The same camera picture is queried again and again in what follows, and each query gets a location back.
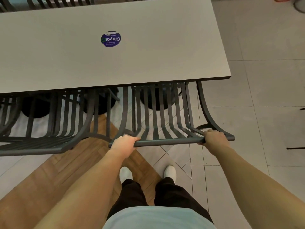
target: sticker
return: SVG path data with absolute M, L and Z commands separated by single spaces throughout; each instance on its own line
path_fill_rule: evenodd
M 114 47 L 121 42 L 121 35 L 116 31 L 108 31 L 101 37 L 101 43 L 105 47 Z

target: wood floor panel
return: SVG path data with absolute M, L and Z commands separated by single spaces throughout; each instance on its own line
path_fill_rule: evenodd
M 105 134 L 106 117 L 99 116 L 98 132 Z M 110 137 L 117 133 L 111 124 Z M 0 200 L 1 229 L 32 229 L 62 199 L 68 188 L 94 166 L 109 150 L 108 143 L 87 138 L 64 154 L 52 155 L 3 199 Z M 133 173 L 134 180 L 142 186 L 149 205 L 153 205 L 155 185 L 161 177 L 149 163 L 134 151 L 124 160 Z M 116 202 L 122 190 L 119 176 L 116 178 L 108 210 Z

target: pants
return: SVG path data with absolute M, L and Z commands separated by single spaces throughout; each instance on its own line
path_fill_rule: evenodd
M 107 219 L 128 207 L 148 206 L 139 183 L 126 179 L 122 187 L 121 194 L 110 209 Z M 184 188 L 175 185 L 170 177 L 164 178 L 156 185 L 155 206 L 189 208 L 213 223 L 208 211 L 193 199 Z

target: foot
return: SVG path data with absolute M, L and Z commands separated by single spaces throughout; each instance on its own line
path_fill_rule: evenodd
M 164 170 L 164 178 L 166 177 L 170 177 L 173 182 L 176 182 L 177 173 L 175 167 L 173 167 L 172 165 L 168 165 L 166 167 L 166 169 Z
M 126 166 L 122 167 L 120 169 L 120 181 L 123 184 L 123 182 L 126 179 L 131 179 L 132 180 L 132 172 L 130 171 L 130 169 L 128 169 Z

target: shirt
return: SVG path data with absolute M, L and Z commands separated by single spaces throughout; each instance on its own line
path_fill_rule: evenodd
M 216 229 L 213 223 L 188 208 L 135 206 L 112 215 L 103 229 Z

